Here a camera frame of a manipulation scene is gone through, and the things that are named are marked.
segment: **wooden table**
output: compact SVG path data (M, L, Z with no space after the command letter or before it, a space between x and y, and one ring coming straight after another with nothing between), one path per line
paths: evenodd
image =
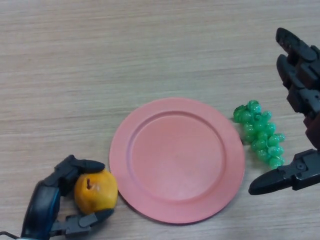
M320 45L319 9L318 0L0 0L0 230L20 234L35 184L69 154L108 165L121 121L159 98L193 98L228 118L259 100L291 162L312 146L286 100L275 33ZM90 239L317 239L320 187L251 196L267 169L245 151L242 187L213 218L162 225L120 199ZM61 217L74 212L63 200Z

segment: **plastic grape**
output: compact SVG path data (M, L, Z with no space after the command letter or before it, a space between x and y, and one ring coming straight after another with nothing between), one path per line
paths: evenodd
M270 155L268 154L268 152L266 150L259 150L256 152L256 155L258 156L258 158L267 163L269 161Z
M236 123L243 125L244 140L251 145L257 158L271 168L277 168L285 163L282 154L284 149L279 143L285 141L283 133L275 133L276 125L269 122L272 118L270 111L262 112L258 101L251 100L247 105L240 105L233 112Z
M255 142L256 148L259 150L265 149L267 147L267 142L265 140L262 139L258 139Z
M244 140L248 143L252 143L255 140L255 136L254 135L246 135L244 137Z
M268 153L273 157L280 157L284 154L284 149L282 146L272 146L268 149Z
M284 134L282 134L282 133L278 133L277 134L277 136L278 136L278 138L279 138L279 142L280 143L282 143L282 142L284 142L285 141L285 135Z
M268 146L269 147L276 147L279 144L279 137L277 135L272 135L268 139Z
M261 115L266 121L269 121L272 118L272 113L270 111L264 111Z
M254 141L251 143L251 149L252 149L254 152L258 150L258 149L257 149L257 141L256 141L256 140L254 140Z
M245 124L243 126L246 135L254 135L256 133L254 126L252 124Z
M260 131L257 134L257 138L266 140L266 139L268 139L268 134L265 131Z
M256 131L263 131L265 128L266 128L266 125L261 122L261 121L256 121L254 124L253 124L253 127Z
M269 165L272 169L276 169L279 166L282 166L282 161L277 157L270 158Z
M268 123L265 127L265 131L269 136L273 135L276 131L276 125L273 122Z
M244 111L242 113L242 116L241 116L241 122L243 124L246 124L246 123L249 123L251 122L251 119L252 119L252 113L249 112L249 111Z

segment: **fruit stem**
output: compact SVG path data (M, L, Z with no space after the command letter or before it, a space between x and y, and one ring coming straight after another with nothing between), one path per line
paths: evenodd
M92 188L92 185L90 184L90 179L89 178L86 179L86 188L87 189L91 189Z

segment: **grape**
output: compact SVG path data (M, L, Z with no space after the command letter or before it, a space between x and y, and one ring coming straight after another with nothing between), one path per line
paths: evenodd
M266 127L266 125L261 122L261 121L256 121L254 124L253 124L253 127L256 131L260 132L260 131L263 131Z
M246 135L244 137L244 140L248 143L252 143L255 140L255 136L254 135Z
M250 100L247 104L248 108L250 108L252 104L259 104L259 102L257 100Z
M237 124L241 123L242 122L242 112L241 111L234 111L233 119Z
M276 169L279 166L282 166L282 162L279 158L272 157L270 158L269 165L272 169Z
M252 104L252 106L249 110L252 113L259 114L259 113L261 113L261 106L259 104Z
M254 126L252 124L249 124L249 123L245 124L243 126L243 129L244 129L244 133L246 135L254 135L256 133L256 131L254 129Z
M272 113L270 111L264 111L262 113L262 117L268 122L272 118Z
M268 152L266 150L258 150L256 152L256 154L261 161L263 161L265 163L267 163L269 161L270 155L268 154Z
M262 149L265 149L266 146L267 146L267 141L266 140L263 140L263 139L258 139L255 143L256 145L256 148L258 150L262 150Z
M257 134L257 138L258 139L267 140L268 139L268 134L265 131L260 131Z
M276 147L279 144L279 137L277 135L272 135L268 139L269 147Z
M256 100L249 101L247 104L247 108L252 113L256 113L256 114L261 113L261 106L260 106L259 102Z
M279 157L284 153L282 146L272 146L268 149L268 153L273 157Z
M256 140L254 140L254 141L251 143L251 149L252 149L254 152L258 150L258 149L257 149L257 141L256 141Z
M276 131L276 125L273 122L270 122L265 127L265 132L268 136L272 136Z
M241 122L243 124L249 123L252 121L252 113L249 111L243 111L242 115L241 115Z
M282 156L279 156L278 159L281 165L285 164L285 159Z
M278 138L279 138L279 142L282 143L285 141L286 137L283 133L278 133L277 134Z

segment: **plate center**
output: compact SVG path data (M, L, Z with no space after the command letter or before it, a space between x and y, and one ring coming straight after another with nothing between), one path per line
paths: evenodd
M140 184L167 201L203 194L224 170L224 148L216 131L188 114L167 114L147 123L131 149L132 169Z

